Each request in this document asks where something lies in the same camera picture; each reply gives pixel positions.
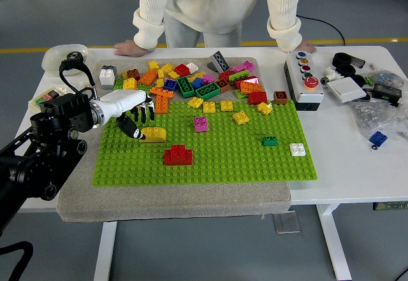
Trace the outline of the person's right hand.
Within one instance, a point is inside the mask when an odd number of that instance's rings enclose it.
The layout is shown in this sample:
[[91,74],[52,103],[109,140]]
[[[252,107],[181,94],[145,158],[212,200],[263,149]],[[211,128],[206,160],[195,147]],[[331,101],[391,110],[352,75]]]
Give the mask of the person's right hand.
[[149,50],[139,47],[133,40],[126,40],[114,45],[115,55],[142,57],[150,53]]

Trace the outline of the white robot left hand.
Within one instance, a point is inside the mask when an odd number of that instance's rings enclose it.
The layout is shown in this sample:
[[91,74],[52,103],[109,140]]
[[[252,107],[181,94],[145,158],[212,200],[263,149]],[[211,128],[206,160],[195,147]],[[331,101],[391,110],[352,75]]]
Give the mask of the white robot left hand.
[[105,125],[111,118],[116,118],[116,124],[128,137],[145,140],[146,136],[139,130],[136,123],[131,120],[126,112],[131,112],[138,121],[138,110],[141,110],[141,122],[146,123],[146,108],[149,116],[154,120],[155,109],[151,97],[143,90],[115,90],[95,101],[98,106],[98,121],[96,124]]

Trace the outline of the person's left hand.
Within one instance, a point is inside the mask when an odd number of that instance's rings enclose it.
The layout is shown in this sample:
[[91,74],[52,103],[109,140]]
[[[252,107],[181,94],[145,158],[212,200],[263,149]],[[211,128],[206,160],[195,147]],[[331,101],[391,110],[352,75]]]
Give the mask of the person's left hand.
[[309,52],[314,53],[316,52],[316,47],[311,43],[311,41],[307,39],[302,39],[301,43],[295,48],[296,51],[299,52]]

